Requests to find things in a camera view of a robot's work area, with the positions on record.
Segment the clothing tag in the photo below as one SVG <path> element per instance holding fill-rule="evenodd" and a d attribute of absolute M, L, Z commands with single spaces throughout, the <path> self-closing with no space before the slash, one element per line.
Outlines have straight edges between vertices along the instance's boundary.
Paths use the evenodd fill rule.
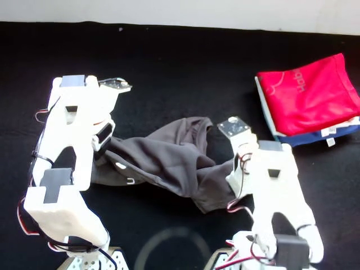
<path fill-rule="evenodd" d="M 336 134 L 336 128 L 335 127 L 329 127 L 328 132 L 329 132 L 329 134 Z"/>
<path fill-rule="evenodd" d="M 321 137 L 326 137 L 330 135 L 329 128 L 321 129 Z"/>
<path fill-rule="evenodd" d="M 327 142 L 328 147 L 331 147 L 331 146 L 335 145 L 335 139 L 334 138 L 326 139 L 326 142 Z"/>

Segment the stack of folded clothes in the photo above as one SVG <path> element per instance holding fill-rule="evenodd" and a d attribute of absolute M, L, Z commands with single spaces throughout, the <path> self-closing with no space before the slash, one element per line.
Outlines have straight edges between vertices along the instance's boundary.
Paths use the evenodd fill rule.
<path fill-rule="evenodd" d="M 288 71 L 255 77 L 267 124 L 280 142 L 292 146 L 359 130 L 360 98 L 345 70 L 343 54 Z"/>

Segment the red cloth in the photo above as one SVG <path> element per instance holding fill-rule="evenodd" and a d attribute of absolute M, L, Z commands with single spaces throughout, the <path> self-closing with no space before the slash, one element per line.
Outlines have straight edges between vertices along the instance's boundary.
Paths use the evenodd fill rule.
<path fill-rule="evenodd" d="M 315 132 L 360 115 L 360 98 L 342 53 L 288 71 L 259 72 L 276 130 Z"/>

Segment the metal base plate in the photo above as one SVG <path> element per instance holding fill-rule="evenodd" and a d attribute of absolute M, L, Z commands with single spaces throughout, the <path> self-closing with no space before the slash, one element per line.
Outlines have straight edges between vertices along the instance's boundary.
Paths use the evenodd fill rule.
<path fill-rule="evenodd" d="M 230 253 L 232 253 L 232 252 L 233 252 L 233 250 L 229 247 L 218 249 L 210 257 L 204 270 L 215 270 L 215 267 L 221 266 L 222 264 L 225 263 L 225 260 L 227 259 L 227 257 L 229 257 Z M 232 265 L 232 266 L 224 268 L 224 270 L 238 270 L 238 269 L 239 269 L 239 265 Z"/>
<path fill-rule="evenodd" d="M 118 270 L 129 270 L 121 248 L 109 247 L 107 253 L 111 255 L 112 259 L 116 262 Z M 67 258 L 57 270 L 98 270 L 100 269 L 99 262 L 101 262 L 101 270 L 115 269 L 113 263 L 101 255 L 100 261 L 98 260 L 96 262 L 88 261 L 81 257 Z"/>

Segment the white wall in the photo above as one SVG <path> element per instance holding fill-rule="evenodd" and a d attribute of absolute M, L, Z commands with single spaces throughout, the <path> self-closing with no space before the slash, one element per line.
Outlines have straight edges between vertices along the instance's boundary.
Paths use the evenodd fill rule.
<path fill-rule="evenodd" d="M 1 0 L 0 21 L 360 34 L 360 0 Z"/>

